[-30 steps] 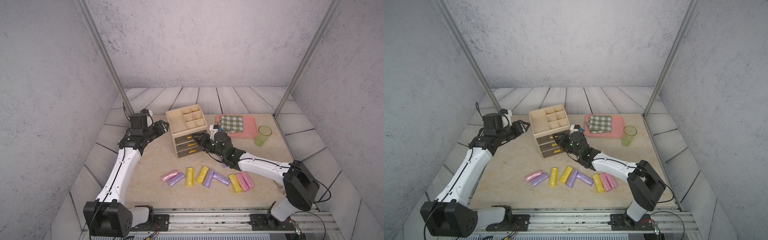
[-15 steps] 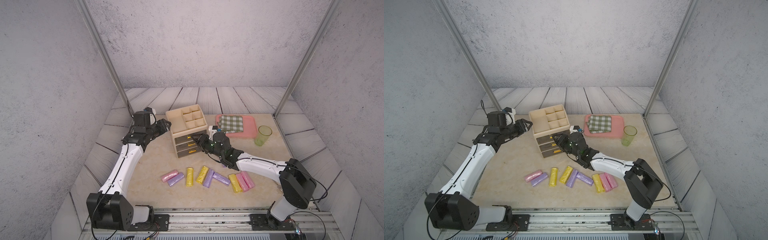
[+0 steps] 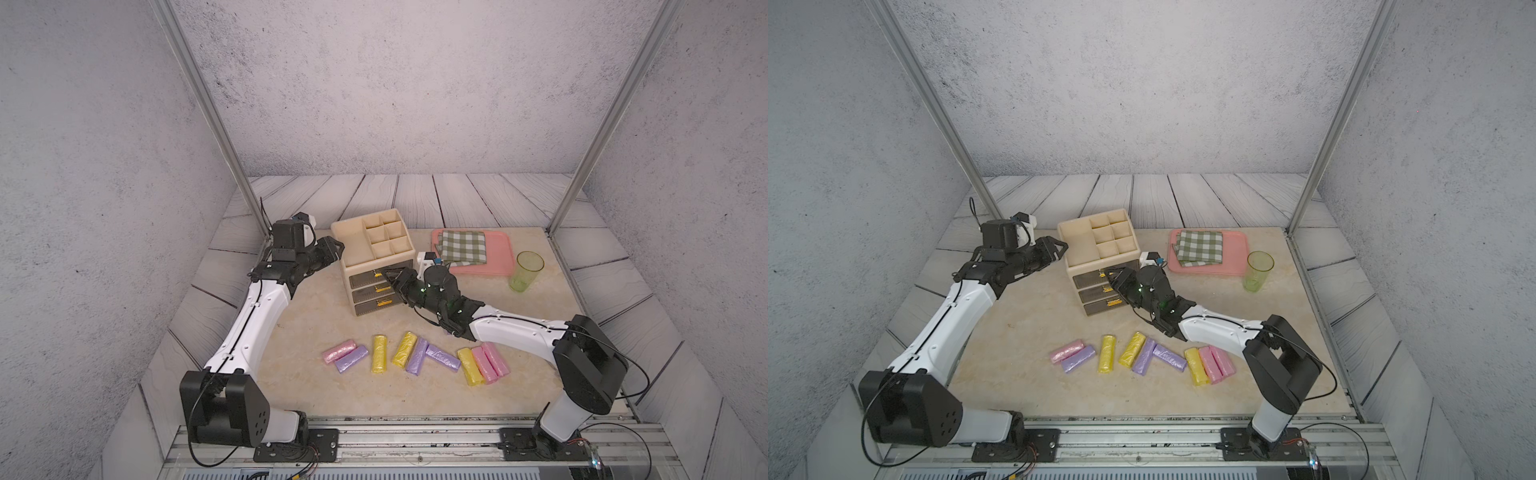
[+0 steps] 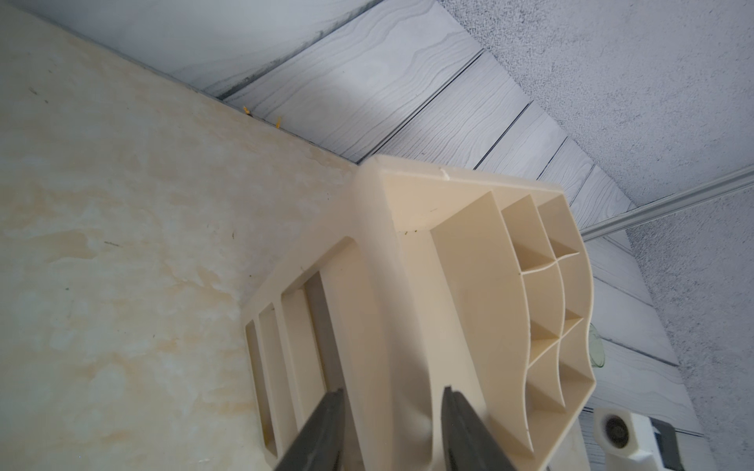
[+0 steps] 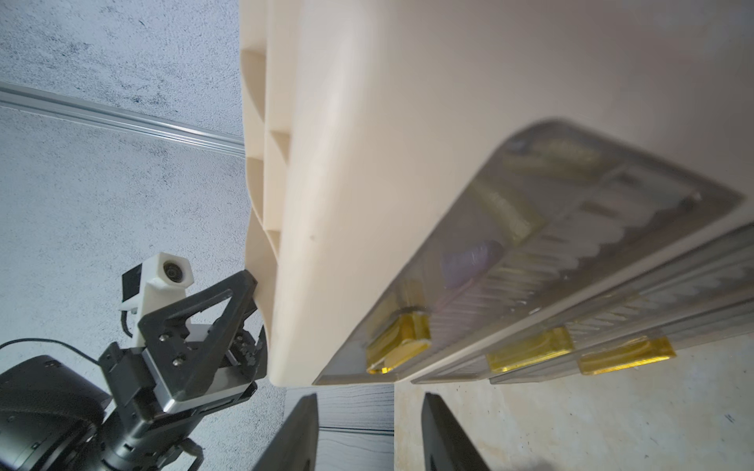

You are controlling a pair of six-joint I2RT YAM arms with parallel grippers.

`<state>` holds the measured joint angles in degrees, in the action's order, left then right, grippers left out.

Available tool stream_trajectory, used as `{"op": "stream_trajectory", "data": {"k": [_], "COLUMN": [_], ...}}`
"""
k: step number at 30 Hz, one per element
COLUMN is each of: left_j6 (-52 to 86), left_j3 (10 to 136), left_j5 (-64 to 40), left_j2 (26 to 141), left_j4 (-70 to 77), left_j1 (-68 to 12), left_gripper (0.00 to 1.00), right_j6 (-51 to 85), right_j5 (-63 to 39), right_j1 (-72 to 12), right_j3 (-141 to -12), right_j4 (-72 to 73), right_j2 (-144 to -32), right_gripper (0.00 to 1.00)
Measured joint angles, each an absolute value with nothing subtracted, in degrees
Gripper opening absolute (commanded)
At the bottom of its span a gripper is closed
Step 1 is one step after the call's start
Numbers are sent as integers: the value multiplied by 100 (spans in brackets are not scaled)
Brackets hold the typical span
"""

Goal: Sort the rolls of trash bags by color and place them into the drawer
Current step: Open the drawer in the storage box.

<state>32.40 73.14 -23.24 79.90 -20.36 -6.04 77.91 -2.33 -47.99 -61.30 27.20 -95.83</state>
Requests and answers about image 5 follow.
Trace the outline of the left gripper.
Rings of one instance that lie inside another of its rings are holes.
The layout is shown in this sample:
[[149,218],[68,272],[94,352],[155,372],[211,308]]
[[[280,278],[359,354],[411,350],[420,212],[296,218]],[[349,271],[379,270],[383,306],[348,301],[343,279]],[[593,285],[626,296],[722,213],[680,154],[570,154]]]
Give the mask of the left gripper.
[[112,343],[100,366],[116,409],[108,439],[186,439],[209,414],[246,402],[266,376],[266,332],[244,327],[257,281],[247,270],[145,315],[144,347]]

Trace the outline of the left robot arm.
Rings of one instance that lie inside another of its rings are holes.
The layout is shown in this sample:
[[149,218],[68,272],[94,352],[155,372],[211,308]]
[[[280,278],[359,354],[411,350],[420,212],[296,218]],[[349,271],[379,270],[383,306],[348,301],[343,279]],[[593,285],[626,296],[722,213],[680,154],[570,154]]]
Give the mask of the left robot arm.
[[112,343],[98,359],[105,389],[48,355],[1,377],[5,470],[160,470],[204,452],[192,432],[206,416],[249,400],[266,374],[247,271],[139,320],[145,342]]

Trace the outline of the purple bag roll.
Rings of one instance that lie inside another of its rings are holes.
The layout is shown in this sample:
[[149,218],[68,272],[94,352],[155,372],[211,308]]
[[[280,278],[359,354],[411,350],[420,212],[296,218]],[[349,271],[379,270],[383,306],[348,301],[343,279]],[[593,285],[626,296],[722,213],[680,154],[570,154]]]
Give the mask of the purple bag roll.
[[485,275],[505,255],[498,241],[481,241],[441,259],[444,288],[453,290]]

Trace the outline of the beige drawer organizer cabinet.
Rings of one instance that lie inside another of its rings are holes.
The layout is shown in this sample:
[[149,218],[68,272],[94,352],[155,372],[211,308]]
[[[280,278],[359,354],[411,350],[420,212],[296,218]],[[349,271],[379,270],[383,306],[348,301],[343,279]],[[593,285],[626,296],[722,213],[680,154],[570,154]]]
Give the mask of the beige drawer organizer cabinet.
[[512,135],[573,123],[730,186],[734,211],[400,381],[753,227],[749,1],[245,1],[245,263],[270,381],[312,387]]

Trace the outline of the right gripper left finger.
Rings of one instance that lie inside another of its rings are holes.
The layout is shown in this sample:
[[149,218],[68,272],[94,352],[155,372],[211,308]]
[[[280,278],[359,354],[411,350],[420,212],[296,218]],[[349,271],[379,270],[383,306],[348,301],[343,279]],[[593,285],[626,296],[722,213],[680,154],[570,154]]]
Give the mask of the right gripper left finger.
[[253,471],[314,470],[319,435],[316,394],[300,398]]

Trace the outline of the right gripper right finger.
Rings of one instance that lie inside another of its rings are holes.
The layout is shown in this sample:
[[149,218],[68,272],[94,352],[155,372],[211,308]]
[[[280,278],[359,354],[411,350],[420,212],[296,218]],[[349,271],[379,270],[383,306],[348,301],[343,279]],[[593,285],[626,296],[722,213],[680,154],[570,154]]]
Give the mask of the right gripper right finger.
[[426,470],[490,470],[439,394],[425,394],[421,429]]

